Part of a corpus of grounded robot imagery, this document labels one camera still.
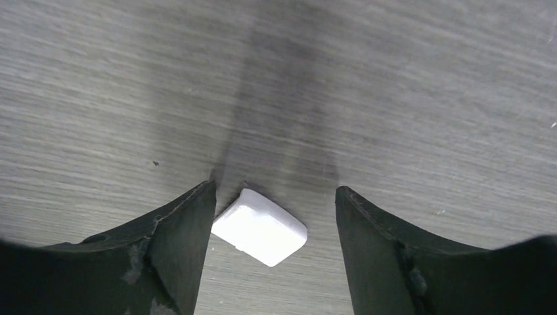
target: wood grain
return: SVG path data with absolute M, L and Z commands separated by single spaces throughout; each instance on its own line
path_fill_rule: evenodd
M 557 231 L 550 0 L 6 0 L 0 236 L 79 242 L 209 176 L 304 222 L 212 238 L 197 314 L 351 314 L 335 187 L 464 243 Z

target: white eraser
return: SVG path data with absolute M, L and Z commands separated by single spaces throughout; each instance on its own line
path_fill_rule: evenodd
M 244 188 L 213 223 L 212 233 L 274 267 L 307 241 L 306 227 L 283 208 Z

